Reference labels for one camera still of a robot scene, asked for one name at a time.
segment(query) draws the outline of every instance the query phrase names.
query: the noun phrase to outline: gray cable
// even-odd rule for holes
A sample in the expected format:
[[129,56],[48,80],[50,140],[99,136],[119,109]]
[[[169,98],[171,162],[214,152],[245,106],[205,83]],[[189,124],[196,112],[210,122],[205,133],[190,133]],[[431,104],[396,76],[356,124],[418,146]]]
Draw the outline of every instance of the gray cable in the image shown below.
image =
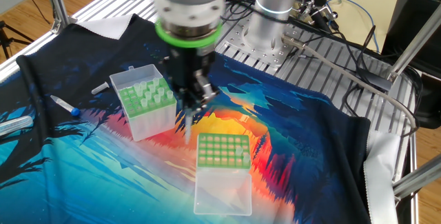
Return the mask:
[[392,97],[386,95],[385,93],[375,89],[374,87],[370,86],[369,84],[361,81],[359,78],[355,77],[354,75],[352,75],[351,73],[345,71],[344,69],[334,65],[332,62],[328,61],[326,58],[324,58],[324,56],[322,56],[321,54],[316,52],[314,49],[308,47],[306,44],[304,44],[300,49],[305,49],[306,51],[312,53],[315,57],[317,57],[317,59],[320,59],[323,63],[325,63],[329,67],[331,67],[334,70],[338,71],[339,73],[345,75],[346,77],[348,77],[352,81],[356,82],[357,84],[359,84],[360,86],[362,86],[366,90],[368,90],[368,91],[370,91],[372,93],[375,93],[375,94],[381,96],[382,98],[386,99],[388,102],[390,102],[394,106],[396,106],[399,110],[404,112],[404,114],[406,115],[406,117],[408,118],[408,120],[411,123],[411,128],[412,129],[415,129],[417,127],[416,121],[415,121],[412,113],[410,113],[410,111],[408,111],[408,109],[403,104],[401,104],[399,101],[397,101],[397,100],[393,99]]

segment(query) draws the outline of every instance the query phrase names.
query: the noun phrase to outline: green ring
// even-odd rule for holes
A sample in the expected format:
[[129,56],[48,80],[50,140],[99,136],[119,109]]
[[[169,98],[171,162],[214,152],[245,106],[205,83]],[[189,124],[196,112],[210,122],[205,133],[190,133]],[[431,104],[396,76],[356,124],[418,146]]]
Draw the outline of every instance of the green ring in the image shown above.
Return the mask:
[[164,31],[160,21],[157,21],[155,23],[155,30],[159,38],[170,45],[174,45],[179,48],[204,48],[216,42],[217,38],[221,35],[220,33],[222,31],[222,25],[219,24],[218,29],[215,31],[214,34],[198,41],[184,41],[167,34]]

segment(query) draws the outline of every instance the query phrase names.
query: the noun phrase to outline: wooden floor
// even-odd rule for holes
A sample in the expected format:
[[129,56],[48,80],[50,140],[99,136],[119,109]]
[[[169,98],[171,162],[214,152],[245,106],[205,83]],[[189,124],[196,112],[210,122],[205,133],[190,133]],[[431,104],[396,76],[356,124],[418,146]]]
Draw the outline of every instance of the wooden floor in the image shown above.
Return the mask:
[[[52,9],[48,0],[35,0],[42,13],[52,23]],[[93,0],[64,0],[68,14],[73,14],[86,6]],[[0,15],[0,20],[23,32],[32,39],[37,39],[51,28],[39,15],[31,0],[24,1],[14,9]],[[19,36],[6,30],[9,37],[19,38]],[[25,46],[13,43],[12,52],[17,53]],[[5,56],[0,51],[0,63],[5,60]],[[418,166],[426,163],[436,155],[441,153],[441,129],[420,130],[417,133]],[[441,223],[441,180],[428,185],[420,191],[420,223],[435,224]]]

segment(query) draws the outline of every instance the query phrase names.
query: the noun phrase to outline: pipette tip box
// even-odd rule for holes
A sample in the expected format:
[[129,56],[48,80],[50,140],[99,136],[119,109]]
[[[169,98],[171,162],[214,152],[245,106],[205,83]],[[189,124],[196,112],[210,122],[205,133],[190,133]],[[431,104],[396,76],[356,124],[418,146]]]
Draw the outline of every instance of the pipette tip box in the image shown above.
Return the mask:
[[110,76],[135,141],[175,126],[176,99],[154,65]]
[[247,135],[198,135],[195,214],[252,214],[249,151]]

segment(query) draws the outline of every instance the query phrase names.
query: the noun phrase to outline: black cloth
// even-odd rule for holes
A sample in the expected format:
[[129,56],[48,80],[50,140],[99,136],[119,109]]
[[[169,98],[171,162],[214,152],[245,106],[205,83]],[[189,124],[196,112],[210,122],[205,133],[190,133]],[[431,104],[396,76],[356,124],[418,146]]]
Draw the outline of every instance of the black cloth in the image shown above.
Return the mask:
[[[70,25],[17,59],[21,71],[0,84],[0,121],[30,115],[34,127],[0,140],[0,222],[370,223],[369,120],[221,55],[210,74],[220,95],[194,117],[189,145],[179,107],[173,130],[133,142],[114,90],[90,92],[131,65],[165,75],[165,51],[154,25],[133,17],[120,40]],[[251,216],[193,213],[195,138],[213,130],[250,137]]]

